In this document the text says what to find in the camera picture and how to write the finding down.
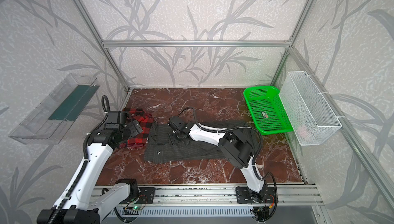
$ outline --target green plastic basket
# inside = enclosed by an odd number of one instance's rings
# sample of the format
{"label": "green plastic basket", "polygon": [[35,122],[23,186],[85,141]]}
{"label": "green plastic basket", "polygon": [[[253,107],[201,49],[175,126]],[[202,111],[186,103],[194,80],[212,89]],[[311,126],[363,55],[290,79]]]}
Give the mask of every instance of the green plastic basket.
{"label": "green plastic basket", "polygon": [[280,90],[273,86],[246,88],[244,97],[256,128],[262,135],[292,131],[292,125],[284,110]]}

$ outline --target label on basket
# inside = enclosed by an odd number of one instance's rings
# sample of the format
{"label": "label on basket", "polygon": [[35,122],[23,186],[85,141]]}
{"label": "label on basket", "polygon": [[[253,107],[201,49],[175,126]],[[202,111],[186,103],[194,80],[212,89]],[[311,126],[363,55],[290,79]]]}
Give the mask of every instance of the label on basket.
{"label": "label on basket", "polygon": [[261,114],[263,115],[264,118],[268,118],[267,112],[262,111]]}

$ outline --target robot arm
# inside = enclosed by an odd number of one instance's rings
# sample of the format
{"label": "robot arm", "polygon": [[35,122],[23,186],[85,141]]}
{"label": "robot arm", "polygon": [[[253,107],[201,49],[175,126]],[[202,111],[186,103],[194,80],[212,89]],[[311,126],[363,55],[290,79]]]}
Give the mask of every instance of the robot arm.
{"label": "robot arm", "polygon": [[265,198],[267,184],[257,169],[252,165],[254,152],[253,143],[239,129],[226,131],[226,128],[211,128],[198,122],[185,123],[178,116],[170,118],[168,125],[172,128],[172,140],[181,140],[189,137],[195,141],[203,141],[218,146],[226,159],[241,170],[244,175],[250,194],[255,202],[261,203]]}
{"label": "robot arm", "polygon": [[37,224],[98,224],[121,201],[132,201],[139,197],[136,180],[121,179],[96,202],[89,204],[101,170],[114,148],[142,132],[141,126],[135,120],[126,126],[126,115],[127,113],[123,111],[108,111],[103,122],[87,134],[84,147],[88,159],[84,157],[81,160],[70,183],[52,209],[44,209],[40,212]]}

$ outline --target green mat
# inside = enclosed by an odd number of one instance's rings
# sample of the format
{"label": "green mat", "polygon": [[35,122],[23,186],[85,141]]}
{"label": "green mat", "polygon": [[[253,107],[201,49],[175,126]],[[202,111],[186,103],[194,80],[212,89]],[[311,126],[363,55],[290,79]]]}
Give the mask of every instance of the green mat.
{"label": "green mat", "polygon": [[75,121],[100,86],[78,85],[49,119]]}
{"label": "green mat", "polygon": [[246,88],[244,97],[256,128],[262,135],[292,131],[292,125],[284,110],[280,90],[273,86]]}

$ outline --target white wire mesh basket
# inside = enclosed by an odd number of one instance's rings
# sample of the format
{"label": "white wire mesh basket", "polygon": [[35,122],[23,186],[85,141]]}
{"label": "white wire mesh basket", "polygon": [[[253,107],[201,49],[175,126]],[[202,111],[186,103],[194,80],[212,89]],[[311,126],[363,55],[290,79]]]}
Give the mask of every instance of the white wire mesh basket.
{"label": "white wire mesh basket", "polygon": [[279,97],[302,146],[322,144],[342,127],[323,94],[304,71],[287,73]]}

